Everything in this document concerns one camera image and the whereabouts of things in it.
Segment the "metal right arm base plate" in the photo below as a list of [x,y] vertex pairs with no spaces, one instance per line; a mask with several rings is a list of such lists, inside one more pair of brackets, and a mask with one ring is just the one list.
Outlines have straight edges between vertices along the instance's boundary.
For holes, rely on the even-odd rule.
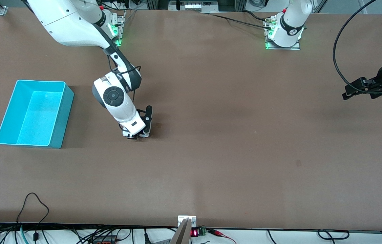
[[117,46],[121,46],[122,43],[126,12],[127,11],[123,11],[119,14],[110,12],[109,17],[107,18],[109,34],[111,34],[111,39]]

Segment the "white jeep toy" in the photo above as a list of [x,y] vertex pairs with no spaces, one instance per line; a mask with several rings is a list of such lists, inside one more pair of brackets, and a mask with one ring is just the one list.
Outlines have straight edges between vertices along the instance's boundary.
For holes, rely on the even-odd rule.
[[[128,130],[126,129],[123,129],[122,130],[122,134],[125,138],[127,138],[128,134],[131,134]],[[147,138],[150,136],[150,129],[143,129],[141,131],[139,131],[137,134],[140,134],[141,137],[140,138]]]

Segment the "metal control box with lights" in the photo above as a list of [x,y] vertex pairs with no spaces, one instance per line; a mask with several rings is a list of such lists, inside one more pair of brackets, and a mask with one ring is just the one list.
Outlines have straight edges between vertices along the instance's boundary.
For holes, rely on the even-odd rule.
[[217,0],[168,0],[168,10],[210,14],[219,11],[219,4]]

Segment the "orange black power device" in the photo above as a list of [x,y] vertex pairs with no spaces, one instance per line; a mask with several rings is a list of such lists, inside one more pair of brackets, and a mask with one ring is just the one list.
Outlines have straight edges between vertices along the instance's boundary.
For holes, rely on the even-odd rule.
[[89,244],[115,244],[117,241],[114,235],[100,235],[93,237]]

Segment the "teal plastic bin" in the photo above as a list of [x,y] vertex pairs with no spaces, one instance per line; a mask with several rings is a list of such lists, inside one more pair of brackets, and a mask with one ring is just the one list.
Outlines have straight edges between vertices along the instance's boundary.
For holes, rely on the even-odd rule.
[[0,126],[0,145],[60,149],[73,99],[64,81],[16,81]]

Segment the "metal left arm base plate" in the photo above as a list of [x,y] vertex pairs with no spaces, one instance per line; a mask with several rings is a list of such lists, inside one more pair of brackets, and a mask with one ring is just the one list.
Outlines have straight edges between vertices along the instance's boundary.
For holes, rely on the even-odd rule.
[[299,40],[304,28],[290,29],[286,31],[279,23],[280,18],[271,16],[263,21],[266,49],[300,50]]

